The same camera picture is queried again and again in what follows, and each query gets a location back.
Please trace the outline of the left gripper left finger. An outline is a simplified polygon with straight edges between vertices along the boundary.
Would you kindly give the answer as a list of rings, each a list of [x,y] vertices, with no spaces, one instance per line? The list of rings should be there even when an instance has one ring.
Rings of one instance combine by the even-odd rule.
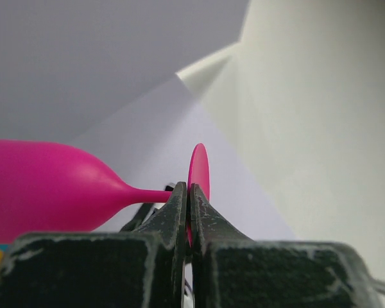
[[[131,232],[26,234],[0,264],[0,307],[182,307],[187,187]]]

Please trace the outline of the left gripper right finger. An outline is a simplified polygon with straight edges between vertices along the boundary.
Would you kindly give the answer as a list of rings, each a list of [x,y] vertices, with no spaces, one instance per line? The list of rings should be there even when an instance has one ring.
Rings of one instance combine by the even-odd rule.
[[[378,307],[359,254],[343,243],[254,241],[189,193],[196,307]]]

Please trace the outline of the pink plastic wine glass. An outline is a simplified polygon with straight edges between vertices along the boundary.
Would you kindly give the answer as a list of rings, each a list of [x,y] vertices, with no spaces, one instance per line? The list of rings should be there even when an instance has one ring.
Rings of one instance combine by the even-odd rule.
[[[79,148],[0,140],[0,244],[30,232],[90,232],[130,205],[169,197],[128,185]]]

